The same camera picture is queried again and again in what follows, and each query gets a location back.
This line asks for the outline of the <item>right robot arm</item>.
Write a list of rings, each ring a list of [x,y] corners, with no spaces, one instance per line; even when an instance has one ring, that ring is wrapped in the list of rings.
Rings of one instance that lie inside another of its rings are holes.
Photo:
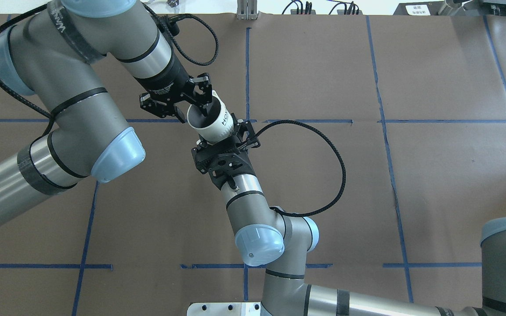
[[[270,207],[248,157],[260,146],[251,123],[222,118],[189,118],[199,133],[192,149],[199,172],[211,176],[224,196],[244,264],[266,266],[262,316],[506,316],[506,217],[482,229],[482,305],[460,311],[380,298],[307,284],[307,254],[319,241],[309,215]]]

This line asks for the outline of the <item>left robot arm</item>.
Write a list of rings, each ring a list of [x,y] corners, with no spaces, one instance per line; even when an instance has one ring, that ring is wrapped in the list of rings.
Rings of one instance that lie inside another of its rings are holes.
[[[87,176],[106,183],[146,156],[92,64],[114,56],[146,90],[141,108],[207,116],[208,74],[190,76],[174,53],[175,23],[140,0],[51,0],[0,26],[0,88],[48,118],[43,134],[0,163],[0,226]]]

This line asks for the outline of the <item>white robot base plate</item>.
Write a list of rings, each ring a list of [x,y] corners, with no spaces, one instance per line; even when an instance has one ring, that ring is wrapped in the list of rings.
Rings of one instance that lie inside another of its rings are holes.
[[[260,316],[260,302],[197,302],[187,309],[187,316]]]

